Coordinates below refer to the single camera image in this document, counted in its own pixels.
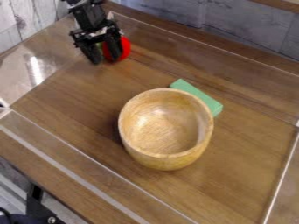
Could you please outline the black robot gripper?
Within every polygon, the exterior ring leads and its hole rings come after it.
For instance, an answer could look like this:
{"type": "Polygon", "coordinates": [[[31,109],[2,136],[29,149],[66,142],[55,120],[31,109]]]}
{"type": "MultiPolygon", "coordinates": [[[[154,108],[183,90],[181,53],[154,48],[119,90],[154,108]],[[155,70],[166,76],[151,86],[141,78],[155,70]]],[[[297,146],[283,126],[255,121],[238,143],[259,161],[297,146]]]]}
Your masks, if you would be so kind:
{"type": "Polygon", "coordinates": [[[105,42],[105,56],[118,61],[123,54],[122,34],[118,23],[109,18],[103,9],[106,0],[65,0],[69,11],[75,17],[79,28],[70,32],[75,46],[94,65],[102,60],[102,51],[97,43],[105,42]]]}

